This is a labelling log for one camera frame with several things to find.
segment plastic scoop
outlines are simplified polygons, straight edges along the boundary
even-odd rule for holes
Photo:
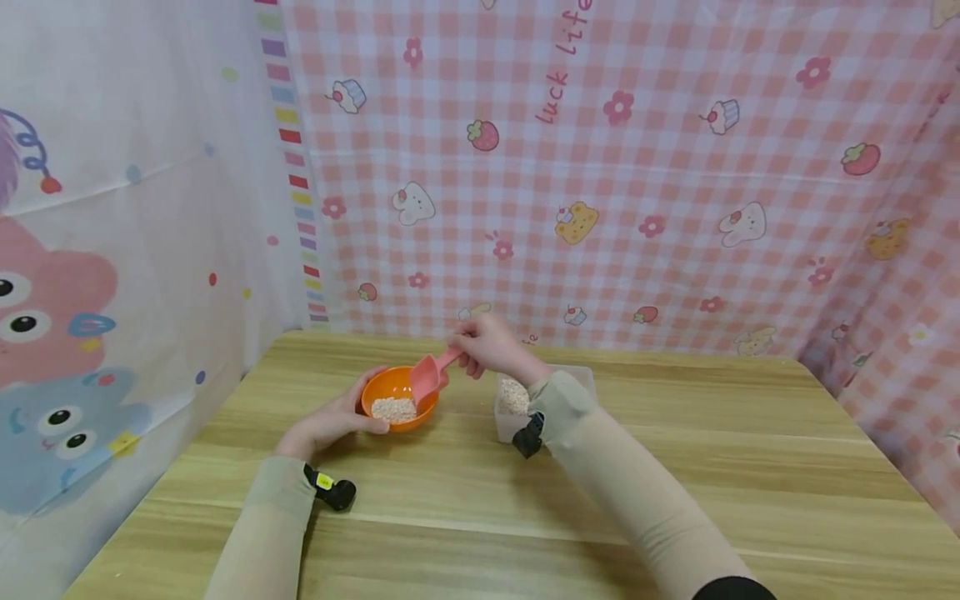
[[[461,354],[463,351],[459,348],[447,348],[446,352],[436,358],[427,354],[410,370],[410,390],[418,409],[424,398],[440,391],[450,382],[444,370]]]

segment black wrist device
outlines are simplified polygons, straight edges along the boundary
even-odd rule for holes
[[[347,479],[335,481],[333,477],[324,475],[307,464],[303,465],[303,474],[317,491],[316,497],[334,512],[340,513],[348,509],[357,495],[357,487]]]
[[[543,413],[534,413],[530,422],[523,429],[514,434],[514,448],[520,451],[523,458],[530,458],[540,452],[543,441],[540,434],[543,432]]]

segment hand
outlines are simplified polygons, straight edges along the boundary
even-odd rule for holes
[[[290,456],[310,463],[316,453],[354,431],[382,435],[390,431],[390,424],[382,419],[371,419],[356,412],[357,402],[367,382],[386,367],[370,369],[360,375],[345,394],[329,401],[318,410],[294,423],[283,434],[274,454]]]
[[[550,374],[550,369],[516,339],[510,326],[493,313],[458,323],[448,342],[464,351],[460,366],[473,378],[490,369],[530,387]]]

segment black sleeve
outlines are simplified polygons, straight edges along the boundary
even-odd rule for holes
[[[724,577],[703,586],[693,600],[777,600],[777,597],[753,579]]]

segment orange bowl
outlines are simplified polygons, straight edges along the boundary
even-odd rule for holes
[[[360,395],[360,407],[364,415],[373,416],[373,402],[385,397],[413,397],[410,388],[410,370],[413,367],[393,367],[370,380]],[[390,423],[391,433],[412,431],[423,425],[430,418],[430,413],[440,399],[440,392],[434,392],[420,403],[420,411],[413,419],[401,423]]]

